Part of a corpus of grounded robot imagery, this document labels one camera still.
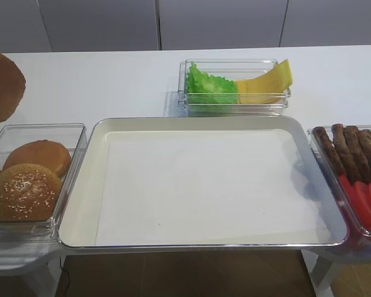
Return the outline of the bun half front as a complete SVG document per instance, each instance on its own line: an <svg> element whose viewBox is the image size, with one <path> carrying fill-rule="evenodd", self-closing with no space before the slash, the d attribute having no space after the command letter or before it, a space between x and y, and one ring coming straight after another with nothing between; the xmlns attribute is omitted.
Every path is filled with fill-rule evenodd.
<svg viewBox="0 0 371 297"><path fill-rule="evenodd" d="M0 123L17 109L26 89L26 80L15 62L0 53Z"/></svg>

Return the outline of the bun half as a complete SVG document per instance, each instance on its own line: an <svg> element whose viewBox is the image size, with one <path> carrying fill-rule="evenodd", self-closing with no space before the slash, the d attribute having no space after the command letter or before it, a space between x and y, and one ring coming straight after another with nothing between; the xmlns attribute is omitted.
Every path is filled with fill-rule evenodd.
<svg viewBox="0 0 371 297"><path fill-rule="evenodd" d="M6 159L3 170L19 164L36 164L50 169L58 177L66 175L72 159L59 142L36 140L15 149Z"/></svg>
<svg viewBox="0 0 371 297"><path fill-rule="evenodd" d="M26 89L26 80L15 62L0 53L0 123L17 109Z"/></svg>

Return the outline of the green lettuce leaf front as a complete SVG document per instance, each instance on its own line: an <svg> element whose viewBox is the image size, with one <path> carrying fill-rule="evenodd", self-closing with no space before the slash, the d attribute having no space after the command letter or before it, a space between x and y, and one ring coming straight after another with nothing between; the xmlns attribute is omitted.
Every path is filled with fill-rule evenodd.
<svg viewBox="0 0 371 297"><path fill-rule="evenodd" d="M187 93L190 104L236 104L239 90L233 80L206 73L189 73Z"/></svg>

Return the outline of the green lettuce leaf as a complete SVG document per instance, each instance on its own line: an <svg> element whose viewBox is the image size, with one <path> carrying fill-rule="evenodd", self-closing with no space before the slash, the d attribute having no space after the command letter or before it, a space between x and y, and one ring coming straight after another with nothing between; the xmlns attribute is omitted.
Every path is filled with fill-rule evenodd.
<svg viewBox="0 0 371 297"><path fill-rule="evenodd" d="M189 73L187 93L190 104L236 104L239 90L233 80L206 73Z"/></svg>
<svg viewBox="0 0 371 297"><path fill-rule="evenodd" d="M187 76L187 91L189 93L205 93L209 75L200 71L195 63L191 63Z"/></svg>

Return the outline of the clear lettuce cheese container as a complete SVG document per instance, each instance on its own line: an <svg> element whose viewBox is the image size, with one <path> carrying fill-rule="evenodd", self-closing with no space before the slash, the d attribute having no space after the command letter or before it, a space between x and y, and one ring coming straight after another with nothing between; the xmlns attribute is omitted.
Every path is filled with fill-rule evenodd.
<svg viewBox="0 0 371 297"><path fill-rule="evenodd" d="M275 59L187 59L180 64L177 104L191 116L282 114L288 107L288 100L275 104L190 104L187 93L187 76L191 63L209 75L224 77L228 80L257 78L281 63Z"/></svg>

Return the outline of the green lettuce leaf rear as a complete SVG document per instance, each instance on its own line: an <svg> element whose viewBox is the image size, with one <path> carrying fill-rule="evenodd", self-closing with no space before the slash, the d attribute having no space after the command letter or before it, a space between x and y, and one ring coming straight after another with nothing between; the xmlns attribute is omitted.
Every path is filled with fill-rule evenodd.
<svg viewBox="0 0 371 297"><path fill-rule="evenodd" d="M205 93L209 75L200 71L195 63L191 63L187 76L187 91L189 93Z"/></svg>

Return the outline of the white metal tray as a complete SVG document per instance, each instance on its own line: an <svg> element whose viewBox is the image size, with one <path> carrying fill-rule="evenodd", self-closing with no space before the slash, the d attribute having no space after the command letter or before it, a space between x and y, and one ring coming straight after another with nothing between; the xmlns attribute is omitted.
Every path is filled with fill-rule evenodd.
<svg viewBox="0 0 371 297"><path fill-rule="evenodd" d="M305 175L312 186L314 203L327 225L331 239L326 243L202 243L102 246L96 243L103 201L109 145L115 140L167 133L252 132L281 130L290 133L301 155ZM90 137L85 157L72 188L59 226L59 239L65 247L92 254L154 252L231 248L313 248L336 246L348 237L348 227L313 154L301 125L286 116L235 116L216 118L112 118L99 122Z"/></svg>

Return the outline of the white paper sheet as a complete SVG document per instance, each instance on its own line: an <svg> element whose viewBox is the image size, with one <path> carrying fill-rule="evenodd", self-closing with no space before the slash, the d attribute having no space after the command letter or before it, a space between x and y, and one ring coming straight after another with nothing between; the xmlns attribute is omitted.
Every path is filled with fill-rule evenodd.
<svg viewBox="0 0 371 297"><path fill-rule="evenodd" d="M115 140L96 243L326 243L289 132L212 132Z"/></svg>

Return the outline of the yellow cheese slice lower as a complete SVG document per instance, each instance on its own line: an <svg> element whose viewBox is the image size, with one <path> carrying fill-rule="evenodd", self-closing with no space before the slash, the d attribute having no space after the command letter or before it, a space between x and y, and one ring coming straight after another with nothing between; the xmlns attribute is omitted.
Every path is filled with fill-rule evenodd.
<svg viewBox="0 0 371 297"><path fill-rule="evenodd" d="M286 100L291 92L285 90L283 93L241 93L238 98L240 104L275 104Z"/></svg>

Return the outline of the yellow cheese slice top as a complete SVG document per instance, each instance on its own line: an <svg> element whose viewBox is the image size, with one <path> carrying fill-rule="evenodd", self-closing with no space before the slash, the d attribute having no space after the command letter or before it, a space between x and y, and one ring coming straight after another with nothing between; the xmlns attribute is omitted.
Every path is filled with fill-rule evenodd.
<svg viewBox="0 0 371 297"><path fill-rule="evenodd" d="M235 83L239 93L284 93L293 84L289 60L285 59L257 78L236 80Z"/></svg>

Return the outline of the brown patty rear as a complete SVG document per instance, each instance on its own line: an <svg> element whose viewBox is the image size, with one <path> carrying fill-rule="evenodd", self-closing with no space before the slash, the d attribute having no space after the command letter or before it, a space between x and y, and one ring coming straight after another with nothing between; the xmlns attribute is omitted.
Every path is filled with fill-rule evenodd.
<svg viewBox="0 0 371 297"><path fill-rule="evenodd" d="M324 154L327 158L327 160L330 162L330 165L332 169L335 171L335 173L338 176L342 176L346 174L346 170L340 160L340 157L334 148L333 144L331 143L331 140L328 137L328 134L326 133L325 128L321 126L317 126L313 128L313 133L315 137L318 139L319 144L321 148L324 151Z"/></svg>

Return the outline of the bottom bun half rear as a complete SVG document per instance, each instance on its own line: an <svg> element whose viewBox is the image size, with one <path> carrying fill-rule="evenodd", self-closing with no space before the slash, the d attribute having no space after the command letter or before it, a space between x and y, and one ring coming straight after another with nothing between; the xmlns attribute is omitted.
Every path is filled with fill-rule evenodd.
<svg viewBox="0 0 371 297"><path fill-rule="evenodd" d="M59 142L36 140L15 149L6 159L3 170L19 164L36 164L50 169L58 177L66 175L72 159Z"/></svg>

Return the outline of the clear bun container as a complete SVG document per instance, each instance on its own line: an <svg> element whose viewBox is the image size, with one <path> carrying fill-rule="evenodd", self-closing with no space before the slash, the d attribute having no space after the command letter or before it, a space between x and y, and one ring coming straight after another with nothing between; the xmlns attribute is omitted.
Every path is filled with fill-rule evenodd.
<svg viewBox="0 0 371 297"><path fill-rule="evenodd" d="M0 222L1 242L33 242L55 239L69 200L71 189L87 149L86 127L83 124L23 124L4 126L0 131L0 170L7 157L18 147L36 140L59 142L68 149L70 167L61 179L53 214L48 220L33 222Z"/></svg>

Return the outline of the clear patty tomato container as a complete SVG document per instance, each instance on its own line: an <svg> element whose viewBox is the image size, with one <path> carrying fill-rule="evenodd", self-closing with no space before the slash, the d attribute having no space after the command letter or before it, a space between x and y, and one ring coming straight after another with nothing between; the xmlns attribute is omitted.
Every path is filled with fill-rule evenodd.
<svg viewBox="0 0 371 297"><path fill-rule="evenodd" d="M332 126L321 126L321 127L325 128L326 133L328 134L328 137L331 140L331 143L333 144L333 133L331 131ZM364 130L364 129L371 130L371 126L364 125L364 126L356 126L356 127L358 128L359 131ZM339 181L339 176L335 173L335 171L332 169L330 165L330 162L327 160L324 154L324 151L319 144L318 139L315 137L313 133L313 129L309 130L309 136L310 136L313 152L316 154L318 158L318 162L319 164L321 164L322 170L326 174L326 179L336 196L338 204L343 208L344 216L346 217L349 227L352 228L353 230L356 230L358 233L360 233L363 236L371 237L371 231L366 230L360 224L360 221L358 220L356 214L354 213L354 210L351 204L349 203L349 199L344 191L344 188L342 187Z"/></svg>

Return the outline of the sesame top bun right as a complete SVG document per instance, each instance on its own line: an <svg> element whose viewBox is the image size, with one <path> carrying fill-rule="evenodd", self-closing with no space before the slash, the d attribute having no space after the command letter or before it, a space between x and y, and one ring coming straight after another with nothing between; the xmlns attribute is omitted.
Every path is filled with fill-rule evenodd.
<svg viewBox="0 0 371 297"><path fill-rule="evenodd" d="M0 172L0 222L48 220L53 214L61 179L48 168L20 164Z"/></svg>

